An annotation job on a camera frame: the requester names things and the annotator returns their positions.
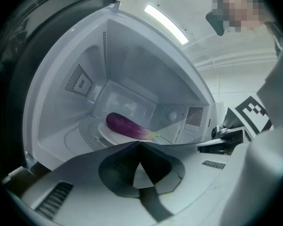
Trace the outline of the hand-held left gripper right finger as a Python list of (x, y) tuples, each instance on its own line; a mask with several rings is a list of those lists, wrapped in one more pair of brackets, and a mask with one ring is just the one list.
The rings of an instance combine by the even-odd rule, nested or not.
[(147, 179), (138, 189), (140, 195), (199, 195), (222, 172), (229, 156), (195, 152), (190, 145), (140, 142), (138, 160)]

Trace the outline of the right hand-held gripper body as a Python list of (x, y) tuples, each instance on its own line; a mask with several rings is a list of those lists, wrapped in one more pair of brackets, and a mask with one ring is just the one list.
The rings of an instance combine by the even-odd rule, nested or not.
[(221, 139), (212, 145), (198, 147), (200, 153), (231, 155), (234, 148), (250, 142), (254, 135), (272, 128), (271, 120), (265, 108), (252, 96), (249, 96), (234, 109), (228, 108), (222, 125), (212, 129), (212, 140)]

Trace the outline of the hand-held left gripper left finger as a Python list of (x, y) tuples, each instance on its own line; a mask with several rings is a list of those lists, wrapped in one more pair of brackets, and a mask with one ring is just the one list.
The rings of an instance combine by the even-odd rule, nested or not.
[(139, 190), (133, 187), (139, 145), (136, 141), (82, 154), (52, 173), (54, 178), (70, 182), (91, 195), (139, 198)]

